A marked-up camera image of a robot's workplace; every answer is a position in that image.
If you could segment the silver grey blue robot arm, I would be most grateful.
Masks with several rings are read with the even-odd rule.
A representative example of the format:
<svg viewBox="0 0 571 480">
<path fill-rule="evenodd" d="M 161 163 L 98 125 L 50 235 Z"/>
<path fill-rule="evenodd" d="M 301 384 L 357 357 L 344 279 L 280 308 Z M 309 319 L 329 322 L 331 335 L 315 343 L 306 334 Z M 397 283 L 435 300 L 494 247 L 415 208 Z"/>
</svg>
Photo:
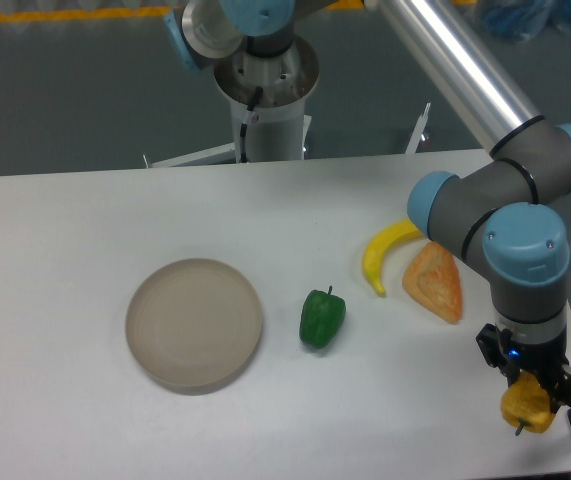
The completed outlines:
<svg viewBox="0 0 571 480">
<path fill-rule="evenodd" d="M 294 24 L 321 8 L 190 1 L 165 15 L 182 62 L 212 67 L 230 102 L 238 162 L 302 158 L 303 103 L 319 68 Z M 549 208 L 571 192 L 571 125 L 549 123 L 448 3 L 383 1 L 379 9 L 491 159 L 467 177 L 423 177 L 409 196 L 409 218 L 489 282 L 496 319 L 477 338 L 486 362 L 509 382 L 532 374 L 552 410 L 571 407 L 570 248 Z"/>
</svg>

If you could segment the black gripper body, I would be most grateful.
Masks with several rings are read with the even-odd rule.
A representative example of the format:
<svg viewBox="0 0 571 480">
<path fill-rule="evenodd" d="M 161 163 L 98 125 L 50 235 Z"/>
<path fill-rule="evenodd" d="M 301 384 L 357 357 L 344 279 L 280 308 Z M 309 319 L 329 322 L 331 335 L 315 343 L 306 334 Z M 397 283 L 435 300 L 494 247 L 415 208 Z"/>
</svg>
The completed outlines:
<svg viewBox="0 0 571 480">
<path fill-rule="evenodd" d="M 476 342 L 486 363 L 498 368 L 509 362 L 521 371 L 534 375 L 540 386 L 549 391 L 559 381 L 564 369 L 571 369 L 566 357 L 567 329 L 542 343 L 523 343 L 511 330 L 486 324 L 476 336 Z"/>
</svg>

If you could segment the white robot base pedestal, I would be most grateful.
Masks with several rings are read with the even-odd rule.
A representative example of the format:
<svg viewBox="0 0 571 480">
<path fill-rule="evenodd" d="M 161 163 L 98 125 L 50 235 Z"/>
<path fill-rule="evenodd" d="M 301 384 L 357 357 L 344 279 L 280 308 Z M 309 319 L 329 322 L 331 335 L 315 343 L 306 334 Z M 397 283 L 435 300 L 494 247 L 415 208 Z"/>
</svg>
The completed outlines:
<svg viewBox="0 0 571 480">
<path fill-rule="evenodd" d="M 318 57 L 294 36 L 270 58 L 241 52 L 219 62 L 214 77 L 229 102 L 233 141 L 151 163 L 151 168 L 302 160 L 311 117 L 308 97 L 319 79 Z"/>
</svg>

